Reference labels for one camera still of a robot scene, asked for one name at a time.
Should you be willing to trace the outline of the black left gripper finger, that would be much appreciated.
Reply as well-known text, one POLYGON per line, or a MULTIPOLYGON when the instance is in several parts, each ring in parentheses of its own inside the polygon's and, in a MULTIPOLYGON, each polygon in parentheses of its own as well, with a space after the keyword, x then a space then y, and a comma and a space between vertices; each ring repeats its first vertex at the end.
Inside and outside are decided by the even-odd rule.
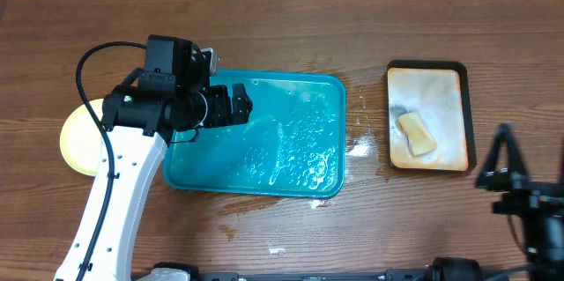
POLYGON ((249 116, 252 112, 252 107, 237 107, 233 109, 230 117, 232 125, 241 125, 249 122, 249 116))
POLYGON ((243 83, 232 84, 232 105, 235 106, 252 106, 253 102, 248 96, 245 85, 243 83))

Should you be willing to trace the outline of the yellow plate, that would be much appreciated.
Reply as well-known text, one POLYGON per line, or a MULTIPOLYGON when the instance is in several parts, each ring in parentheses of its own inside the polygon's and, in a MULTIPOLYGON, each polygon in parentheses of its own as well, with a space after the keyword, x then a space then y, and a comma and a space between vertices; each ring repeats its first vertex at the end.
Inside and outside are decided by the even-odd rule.
POLYGON ((88 176, 97 174, 102 140, 85 105, 66 119, 59 137, 64 161, 73 170, 88 176))

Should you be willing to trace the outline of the green and yellow sponge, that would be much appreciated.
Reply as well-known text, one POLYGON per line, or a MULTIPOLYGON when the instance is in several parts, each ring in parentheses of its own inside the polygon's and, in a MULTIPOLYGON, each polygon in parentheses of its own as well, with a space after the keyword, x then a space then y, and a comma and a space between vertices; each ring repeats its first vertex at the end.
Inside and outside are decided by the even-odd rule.
POLYGON ((413 156, 434 151, 437 143, 428 131, 418 112, 407 112, 397 118, 397 125, 407 138, 413 156))

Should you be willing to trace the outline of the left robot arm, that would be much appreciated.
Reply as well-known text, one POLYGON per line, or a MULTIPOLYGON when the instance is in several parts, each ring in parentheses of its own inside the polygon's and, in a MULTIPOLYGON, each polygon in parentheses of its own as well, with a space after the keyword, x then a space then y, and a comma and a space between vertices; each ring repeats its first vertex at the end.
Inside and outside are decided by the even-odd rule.
POLYGON ((246 124, 253 102, 243 84, 211 85, 219 57, 213 48, 176 37, 150 35, 145 64, 134 69, 96 115, 76 69, 78 94, 100 132, 103 149, 73 244, 57 280, 129 280, 146 198, 175 132, 246 124))

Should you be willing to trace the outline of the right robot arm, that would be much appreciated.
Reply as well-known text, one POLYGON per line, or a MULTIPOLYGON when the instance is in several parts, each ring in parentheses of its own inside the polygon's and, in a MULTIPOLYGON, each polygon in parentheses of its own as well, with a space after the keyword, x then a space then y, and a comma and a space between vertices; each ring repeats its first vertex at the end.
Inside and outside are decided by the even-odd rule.
POLYGON ((511 127, 503 123, 482 166, 475 187, 500 192, 494 214, 521 219, 528 264, 499 271, 482 270, 475 260, 437 257, 421 280, 507 280, 518 272, 530 280, 563 279, 563 182, 531 181, 511 127))

